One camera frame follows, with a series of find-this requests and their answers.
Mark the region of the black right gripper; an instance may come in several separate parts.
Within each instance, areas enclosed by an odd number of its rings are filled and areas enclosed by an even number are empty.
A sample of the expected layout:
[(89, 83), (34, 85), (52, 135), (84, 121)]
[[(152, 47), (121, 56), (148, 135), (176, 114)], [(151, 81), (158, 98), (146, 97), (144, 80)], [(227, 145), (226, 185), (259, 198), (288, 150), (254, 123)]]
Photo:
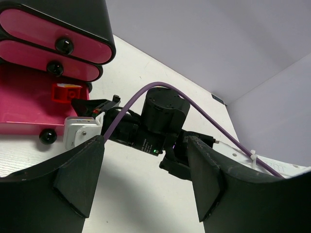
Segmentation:
[[(72, 99), (71, 106), (78, 116), (91, 116), (107, 100)], [(158, 156), (164, 151), (165, 135), (162, 132), (161, 114), (164, 107), (160, 99), (146, 95), (141, 114), (128, 110), (117, 124), (109, 140)]]

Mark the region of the pink bottom drawer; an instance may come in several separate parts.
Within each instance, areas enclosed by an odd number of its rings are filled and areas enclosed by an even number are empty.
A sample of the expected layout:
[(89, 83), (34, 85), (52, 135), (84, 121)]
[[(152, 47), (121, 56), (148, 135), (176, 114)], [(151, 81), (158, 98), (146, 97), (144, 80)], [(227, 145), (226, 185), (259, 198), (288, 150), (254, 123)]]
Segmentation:
[(13, 65), (0, 66), (0, 133), (37, 135), (50, 145), (64, 133), (67, 117), (76, 116), (71, 103), (51, 100), (52, 85), (68, 83), (82, 86), (80, 99), (89, 98), (88, 84), (66, 77)]

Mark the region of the pink drawer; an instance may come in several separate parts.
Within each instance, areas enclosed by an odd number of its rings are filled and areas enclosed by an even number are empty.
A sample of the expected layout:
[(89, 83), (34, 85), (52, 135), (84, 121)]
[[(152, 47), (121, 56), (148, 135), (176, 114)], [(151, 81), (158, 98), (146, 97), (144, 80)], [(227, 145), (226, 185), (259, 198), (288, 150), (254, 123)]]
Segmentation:
[(88, 84), (66, 77), (13, 65), (0, 66), (0, 133), (37, 135), (50, 145), (64, 133), (67, 117), (76, 116), (71, 103), (51, 100), (52, 85), (68, 83), (82, 86), (80, 99), (89, 98)]
[(47, 70), (51, 62), (59, 63), (63, 76), (91, 82), (101, 77), (103, 69), (50, 51), (42, 50), (13, 40), (0, 42), (0, 57), (13, 64), (42, 71)]
[(103, 64), (112, 58), (112, 49), (96, 41), (47, 20), (18, 9), (7, 9), (0, 14), (0, 25), (11, 36), (55, 50), (60, 38), (73, 43), (72, 56), (96, 64)]

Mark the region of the red flower printed lego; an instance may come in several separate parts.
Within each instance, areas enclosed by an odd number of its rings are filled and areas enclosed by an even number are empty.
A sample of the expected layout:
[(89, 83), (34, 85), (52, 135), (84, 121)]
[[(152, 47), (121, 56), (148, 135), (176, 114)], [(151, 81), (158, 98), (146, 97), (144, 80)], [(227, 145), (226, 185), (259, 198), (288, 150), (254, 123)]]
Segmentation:
[(58, 103), (71, 103), (72, 99), (79, 99), (82, 86), (68, 83), (54, 83), (52, 85), (51, 100)]

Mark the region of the black drawer cabinet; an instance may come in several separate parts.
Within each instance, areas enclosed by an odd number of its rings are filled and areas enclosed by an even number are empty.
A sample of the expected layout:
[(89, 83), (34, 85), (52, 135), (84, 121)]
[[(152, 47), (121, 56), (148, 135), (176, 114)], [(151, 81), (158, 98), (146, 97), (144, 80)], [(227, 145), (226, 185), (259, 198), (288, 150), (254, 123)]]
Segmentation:
[[(73, 43), (67, 38), (60, 38), (55, 43), (55, 50), (28, 42), (8, 34), (0, 26), (0, 41), (13, 40), (42, 50), (50, 51), (103, 69), (103, 65), (111, 62), (116, 55), (115, 42), (107, 5), (104, 0), (3, 0), (0, 3), (0, 13), (7, 9), (18, 9), (33, 16), (47, 20), (53, 24), (107, 44), (112, 49), (112, 58), (103, 64), (96, 64), (71, 55)], [(57, 62), (51, 62), (44, 71), (55, 77), (63, 76), (63, 68)]]

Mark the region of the pink top drawer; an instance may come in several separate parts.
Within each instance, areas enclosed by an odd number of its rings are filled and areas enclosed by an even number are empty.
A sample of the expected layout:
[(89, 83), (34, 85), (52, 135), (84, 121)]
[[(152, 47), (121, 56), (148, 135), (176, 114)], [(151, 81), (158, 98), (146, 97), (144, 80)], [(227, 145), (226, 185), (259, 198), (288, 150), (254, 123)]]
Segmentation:
[(60, 38), (73, 43), (72, 56), (96, 64), (103, 64), (112, 58), (112, 49), (96, 41), (47, 20), (18, 9), (7, 9), (0, 14), (0, 25), (11, 36), (55, 50)]

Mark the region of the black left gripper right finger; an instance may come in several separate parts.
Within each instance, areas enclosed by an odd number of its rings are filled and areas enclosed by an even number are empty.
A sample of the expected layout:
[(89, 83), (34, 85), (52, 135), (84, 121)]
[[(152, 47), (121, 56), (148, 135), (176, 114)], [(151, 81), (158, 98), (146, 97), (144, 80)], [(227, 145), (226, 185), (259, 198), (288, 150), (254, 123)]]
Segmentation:
[(188, 161), (207, 233), (308, 233), (311, 174), (284, 179), (248, 168), (191, 137)]

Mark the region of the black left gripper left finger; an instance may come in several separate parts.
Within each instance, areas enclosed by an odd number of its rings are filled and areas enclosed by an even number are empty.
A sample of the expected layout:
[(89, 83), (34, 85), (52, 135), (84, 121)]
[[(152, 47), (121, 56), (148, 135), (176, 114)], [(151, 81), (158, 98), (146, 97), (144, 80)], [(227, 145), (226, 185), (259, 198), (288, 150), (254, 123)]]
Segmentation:
[(88, 141), (0, 180), (2, 233), (80, 233), (89, 218), (104, 138)]

